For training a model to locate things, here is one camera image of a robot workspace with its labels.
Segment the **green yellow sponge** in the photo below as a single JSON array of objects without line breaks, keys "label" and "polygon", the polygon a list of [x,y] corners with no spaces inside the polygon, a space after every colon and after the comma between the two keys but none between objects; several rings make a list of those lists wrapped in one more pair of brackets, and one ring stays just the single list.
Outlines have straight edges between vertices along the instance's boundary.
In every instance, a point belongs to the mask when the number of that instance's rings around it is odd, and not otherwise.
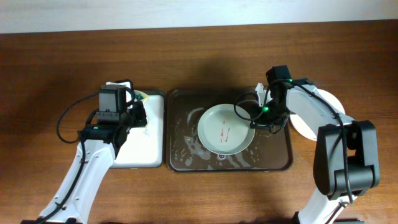
[{"label": "green yellow sponge", "polygon": [[149,95],[143,91],[134,90],[134,102],[141,102],[143,105],[149,99]]}]

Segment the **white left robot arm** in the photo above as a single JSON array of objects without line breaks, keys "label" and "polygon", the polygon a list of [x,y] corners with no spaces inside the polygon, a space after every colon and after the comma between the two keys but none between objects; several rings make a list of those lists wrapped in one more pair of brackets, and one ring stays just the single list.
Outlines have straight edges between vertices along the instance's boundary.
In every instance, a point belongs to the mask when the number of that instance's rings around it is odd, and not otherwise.
[{"label": "white left robot arm", "polygon": [[147,125],[131,83],[103,85],[99,107],[77,132],[76,155],[61,186],[34,223],[86,223],[101,182],[132,128]]}]

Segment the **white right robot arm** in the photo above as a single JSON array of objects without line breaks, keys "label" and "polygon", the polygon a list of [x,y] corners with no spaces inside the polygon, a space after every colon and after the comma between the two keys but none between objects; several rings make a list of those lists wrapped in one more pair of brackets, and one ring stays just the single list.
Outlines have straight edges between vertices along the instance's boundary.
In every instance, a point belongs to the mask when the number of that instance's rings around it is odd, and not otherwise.
[{"label": "white right robot arm", "polygon": [[379,185],[376,127],[356,121],[322,97],[307,78],[293,79],[285,65],[266,72],[267,88],[257,86],[259,103],[252,129],[283,126],[299,116],[317,137],[313,162],[316,188],[293,223],[333,223],[338,215],[369,189]]}]

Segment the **pale green plate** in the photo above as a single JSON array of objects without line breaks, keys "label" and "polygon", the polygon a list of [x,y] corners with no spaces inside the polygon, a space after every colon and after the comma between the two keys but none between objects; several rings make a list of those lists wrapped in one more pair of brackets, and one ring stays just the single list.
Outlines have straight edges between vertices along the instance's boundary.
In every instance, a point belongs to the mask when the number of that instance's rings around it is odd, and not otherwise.
[{"label": "pale green plate", "polygon": [[245,118],[249,113],[239,106],[220,104],[206,110],[197,126],[202,145],[218,155],[229,156],[247,148],[255,130]]}]

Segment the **cream plate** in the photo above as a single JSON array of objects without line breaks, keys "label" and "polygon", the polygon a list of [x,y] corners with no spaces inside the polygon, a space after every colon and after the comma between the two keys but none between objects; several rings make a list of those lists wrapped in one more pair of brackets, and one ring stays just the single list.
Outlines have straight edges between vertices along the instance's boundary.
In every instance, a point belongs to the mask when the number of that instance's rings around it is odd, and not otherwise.
[{"label": "cream plate", "polygon": [[[317,91],[319,95],[334,107],[337,112],[345,114],[345,109],[337,97],[325,90],[318,89]],[[290,115],[290,122],[299,134],[307,139],[316,141],[318,127],[323,124],[320,117],[320,115],[316,114],[304,114],[303,117],[297,114],[292,114]]]}]

